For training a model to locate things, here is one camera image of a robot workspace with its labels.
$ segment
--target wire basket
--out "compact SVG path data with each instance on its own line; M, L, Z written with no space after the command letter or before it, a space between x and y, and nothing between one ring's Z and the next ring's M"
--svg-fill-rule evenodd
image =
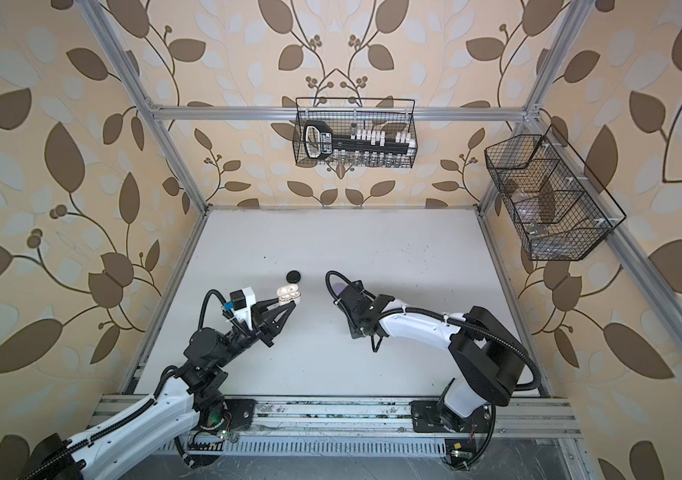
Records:
M543 135L517 135L485 149L490 178L504 202L522 248L531 260L582 260L626 213L597 179L574 174L558 149L564 137L552 127ZM591 183L620 212L606 213L586 191Z
M374 107L365 106L372 102ZM297 98L296 165L412 168L418 151L414 107L415 100L402 98Z

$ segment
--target white tabletop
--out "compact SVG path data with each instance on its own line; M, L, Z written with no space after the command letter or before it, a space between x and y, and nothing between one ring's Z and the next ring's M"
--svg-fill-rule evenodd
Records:
M377 295L436 312L488 309L519 338L472 210L214 210L149 356L136 393L184 363L202 299L251 286L276 296L298 270L301 302L268 348L258 342L224 370L227 395L438 396L461 371L450 354L410 339L353 340L325 288L336 270ZM230 329L211 298L205 326ZM532 378L527 367L520 382Z

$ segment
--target black and white device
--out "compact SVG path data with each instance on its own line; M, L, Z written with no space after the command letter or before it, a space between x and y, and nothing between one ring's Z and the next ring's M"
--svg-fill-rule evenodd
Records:
M229 332L202 324L213 295L232 324ZM230 435L232 414L219 390L228 374L221 368L259 340L272 346L300 295L295 284L280 287L277 298L261 302L256 302L251 288L232 292L229 302L218 290L209 291L202 302L198 328L183 351L186 362L181 367L165 368L153 394L109 420L67 440L53 434L40 442L19 478L115 480L173 439L184 462L194 466L183 451L180 435L192 428L221 439Z
M334 285L334 276L344 283ZM453 432L466 431L471 414L490 404L488 436L466 468L488 445L495 407L507 406L515 391L540 386L540 372L526 349L481 306L472 306L468 313L437 313L409 306L390 295L373 295L360 280L351 282L335 271L327 272L325 283L334 303L346 315L352 338L369 336L373 352L381 347L384 337L409 338L450 352L463 378L451 381L437 402L442 426ZM533 379L518 384L525 366Z

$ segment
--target floral wallpaper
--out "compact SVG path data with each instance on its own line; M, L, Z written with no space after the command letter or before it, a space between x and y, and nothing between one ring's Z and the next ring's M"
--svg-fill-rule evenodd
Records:
M520 107L564 0L103 0L154 102Z
M0 2L0 478L114 392L198 218L71 6Z
M608 185L682 299L682 0L606 5L576 40L543 117Z
M412 206L479 203L490 182L482 150L506 139L504 122L424 122L413 168L299 167L293 125L178 120L171 134L214 206ZM175 192L168 179L167 193Z
M682 0L598 0L542 112L682 298ZM682 478L682 354L610 248L534 263L500 204L488 218L555 393L570 399L602 475Z

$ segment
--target black puck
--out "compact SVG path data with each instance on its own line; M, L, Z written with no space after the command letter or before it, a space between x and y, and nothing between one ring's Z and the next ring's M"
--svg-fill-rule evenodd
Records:
M298 283L301 281L301 274L297 270L290 270L285 278L288 283Z

